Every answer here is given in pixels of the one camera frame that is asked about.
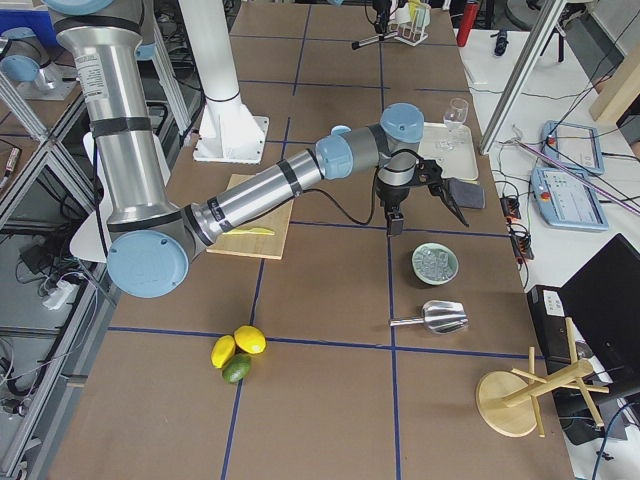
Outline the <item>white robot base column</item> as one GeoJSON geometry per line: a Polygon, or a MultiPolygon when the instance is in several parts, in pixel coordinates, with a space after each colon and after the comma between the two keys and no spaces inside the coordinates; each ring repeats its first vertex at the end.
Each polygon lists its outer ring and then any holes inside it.
{"type": "Polygon", "coordinates": [[[179,3],[205,97],[194,159],[202,162],[258,164],[269,119],[244,104],[221,1],[179,3]]]}

